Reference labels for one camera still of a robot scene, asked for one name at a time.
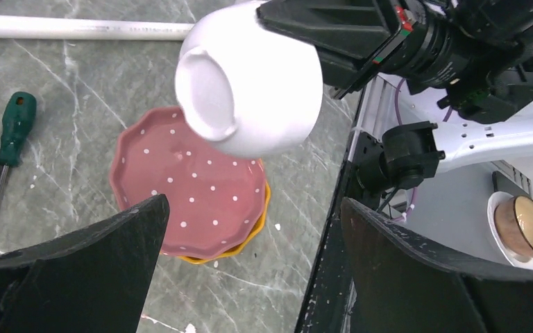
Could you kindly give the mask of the pink dotted plate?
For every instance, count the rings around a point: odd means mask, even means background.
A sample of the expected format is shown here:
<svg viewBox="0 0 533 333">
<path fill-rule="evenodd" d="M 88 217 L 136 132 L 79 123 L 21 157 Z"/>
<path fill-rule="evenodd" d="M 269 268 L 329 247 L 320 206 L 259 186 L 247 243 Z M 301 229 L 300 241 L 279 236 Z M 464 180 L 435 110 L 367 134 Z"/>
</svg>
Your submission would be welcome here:
<svg viewBox="0 0 533 333">
<path fill-rule="evenodd" d="M 121 210 L 165 195 L 161 252 L 193 264 L 240 253 L 263 229 L 271 197 L 260 160 L 216 151 L 176 106 L 149 110 L 118 136 L 108 180 Z"/>
</svg>

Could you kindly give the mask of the white plain bowl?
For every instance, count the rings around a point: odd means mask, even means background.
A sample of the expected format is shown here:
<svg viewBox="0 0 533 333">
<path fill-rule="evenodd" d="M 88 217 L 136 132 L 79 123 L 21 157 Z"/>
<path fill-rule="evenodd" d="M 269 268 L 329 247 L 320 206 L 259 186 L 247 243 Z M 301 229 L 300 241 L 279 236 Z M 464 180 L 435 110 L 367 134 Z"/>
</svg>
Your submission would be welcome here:
<svg viewBox="0 0 533 333">
<path fill-rule="evenodd" d="M 262 27 L 259 7 L 246 1 L 204 16 L 183 41 L 174 78 L 189 127 L 243 158 L 302 144 L 323 99 L 315 47 Z"/>
</svg>

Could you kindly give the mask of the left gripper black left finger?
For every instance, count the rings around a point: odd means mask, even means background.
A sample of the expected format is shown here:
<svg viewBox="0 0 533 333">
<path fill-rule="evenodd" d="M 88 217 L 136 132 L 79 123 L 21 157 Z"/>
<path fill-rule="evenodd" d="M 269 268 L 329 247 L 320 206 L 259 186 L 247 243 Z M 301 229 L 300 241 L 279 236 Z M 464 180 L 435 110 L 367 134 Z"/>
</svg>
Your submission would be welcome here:
<svg viewBox="0 0 533 333">
<path fill-rule="evenodd" d="M 135 332 L 169 214 L 159 194 L 0 255 L 0 332 Z"/>
</svg>

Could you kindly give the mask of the white PVC pipe frame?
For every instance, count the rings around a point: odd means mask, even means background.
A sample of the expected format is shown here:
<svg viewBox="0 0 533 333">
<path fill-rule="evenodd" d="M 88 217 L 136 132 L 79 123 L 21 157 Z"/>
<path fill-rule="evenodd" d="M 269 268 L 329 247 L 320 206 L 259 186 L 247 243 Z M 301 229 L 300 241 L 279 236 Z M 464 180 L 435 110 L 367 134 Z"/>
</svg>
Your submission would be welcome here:
<svg viewBox="0 0 533 333">
<path fill-rule="evenodd" d="M 0 15 L 0 39 L 182 41 L 192 24 Z"/>
</svg>

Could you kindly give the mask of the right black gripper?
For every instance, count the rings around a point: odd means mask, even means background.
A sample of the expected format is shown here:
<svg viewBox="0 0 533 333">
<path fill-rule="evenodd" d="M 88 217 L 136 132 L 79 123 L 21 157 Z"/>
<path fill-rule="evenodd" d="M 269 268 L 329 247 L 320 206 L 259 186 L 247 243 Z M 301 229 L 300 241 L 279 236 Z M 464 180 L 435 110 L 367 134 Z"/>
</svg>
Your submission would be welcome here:
<svg viewBox="0 0 533 333">
<path fill-rule="evenodd" d="M 360 90 L 380 70 L 413 95 L 444 90 L 439 108 L 482 124 L 533 101 L 533 1 L 457 1 L 441 12 L 420 3 L 400 46 L 402 1 L 268 1 L 256 14 L 268 31 L 315 46 L 336 92 Z"/>
</svg>

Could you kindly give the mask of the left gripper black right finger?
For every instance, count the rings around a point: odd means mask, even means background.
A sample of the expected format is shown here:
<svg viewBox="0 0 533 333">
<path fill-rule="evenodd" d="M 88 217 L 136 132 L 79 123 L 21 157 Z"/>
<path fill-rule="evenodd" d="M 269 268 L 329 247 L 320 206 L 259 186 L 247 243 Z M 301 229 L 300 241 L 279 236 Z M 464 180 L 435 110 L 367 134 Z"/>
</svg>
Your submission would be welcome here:
<svg viewBox="0 0 533 333">
<path fill-rule="evenodd" d="M 340 218 L 356 332 L 533 332 L 533 271 L 461 253 L 352 198 Z"/>
</svg>

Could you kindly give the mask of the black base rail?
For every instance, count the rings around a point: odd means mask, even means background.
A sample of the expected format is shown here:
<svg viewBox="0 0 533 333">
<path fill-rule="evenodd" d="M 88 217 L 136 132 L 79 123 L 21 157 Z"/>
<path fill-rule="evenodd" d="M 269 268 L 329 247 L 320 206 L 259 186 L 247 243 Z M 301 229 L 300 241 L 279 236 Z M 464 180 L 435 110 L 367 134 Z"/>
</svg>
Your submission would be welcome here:
<svg viewBox="0 0 533 333">
<path fill-rule="evenodd" d="M 369 207 L 379 206 L 380 196 L 363 188 L 357 170 L 366 157 L 379 155 L 381 145 L 366 132 L 353 132 L 348 143 L 295 332 L 350 331 L 356 293 L 340 220 L 341 202 L 349 197 Z"/>
</svg>

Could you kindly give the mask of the round wooden knob on disc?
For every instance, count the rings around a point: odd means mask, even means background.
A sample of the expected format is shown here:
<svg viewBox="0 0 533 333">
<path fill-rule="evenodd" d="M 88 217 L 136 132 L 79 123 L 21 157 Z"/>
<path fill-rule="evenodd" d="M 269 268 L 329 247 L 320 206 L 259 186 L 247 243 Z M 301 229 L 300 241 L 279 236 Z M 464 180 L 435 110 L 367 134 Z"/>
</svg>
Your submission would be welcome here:
<svg viewBox="0 0 533 333">
<path fill-rule="evenodd" d="M 493 246 L 512 266 L 533 270 L 533 199 L 497 191 L 487 217 Z"/>
</svg>

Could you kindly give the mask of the yellow plate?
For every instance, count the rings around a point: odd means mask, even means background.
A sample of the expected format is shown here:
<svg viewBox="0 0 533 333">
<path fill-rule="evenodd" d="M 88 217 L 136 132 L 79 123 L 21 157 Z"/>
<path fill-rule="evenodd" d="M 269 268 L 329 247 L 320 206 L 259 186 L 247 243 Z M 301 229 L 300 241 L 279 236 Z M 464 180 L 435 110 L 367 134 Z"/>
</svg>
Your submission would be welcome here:
<svg viewBox="0 0 533 333">
<path fill-rule="evenodd" d="M 192 264 L 240 253 L 264 227 L 271 188 L 261 160 L 234 161 L 170 195 L 171 212 L 162 251 Z"/>
</svg>

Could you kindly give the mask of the green handled screwdriver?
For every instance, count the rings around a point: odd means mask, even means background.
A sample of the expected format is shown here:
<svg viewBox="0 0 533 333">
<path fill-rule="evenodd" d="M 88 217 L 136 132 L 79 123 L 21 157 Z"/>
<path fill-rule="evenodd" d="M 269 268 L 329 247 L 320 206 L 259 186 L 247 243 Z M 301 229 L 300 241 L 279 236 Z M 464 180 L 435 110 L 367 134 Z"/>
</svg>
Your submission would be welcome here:
<svg viewBox="0 0 533 333">
<path fill-rule="evenodd" d="M 28 92 L 15 92 L 4 110 L 0 139 L 0 204 L 11 168 L 21 164 L 23 146 L 33 129 L 37 100 Z"/>
</svg>

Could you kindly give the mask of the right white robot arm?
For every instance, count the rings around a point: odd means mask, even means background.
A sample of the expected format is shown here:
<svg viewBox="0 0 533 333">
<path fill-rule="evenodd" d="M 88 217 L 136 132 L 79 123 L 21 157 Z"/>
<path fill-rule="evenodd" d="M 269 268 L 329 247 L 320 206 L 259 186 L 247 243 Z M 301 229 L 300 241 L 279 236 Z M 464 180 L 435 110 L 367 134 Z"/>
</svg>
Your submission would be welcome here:
<svg viewBox="0 0 533 333">
<path fill-rule="evenodd" d="M 256 14 L 315 47 L 332 98 L 389 74 L 411 95 L 442 89 L 435 105 L 463 119 L 388 129 L 355 161 L 365 194 L 533 155 L 533 1 L 268 1 Z"/>
</svg>

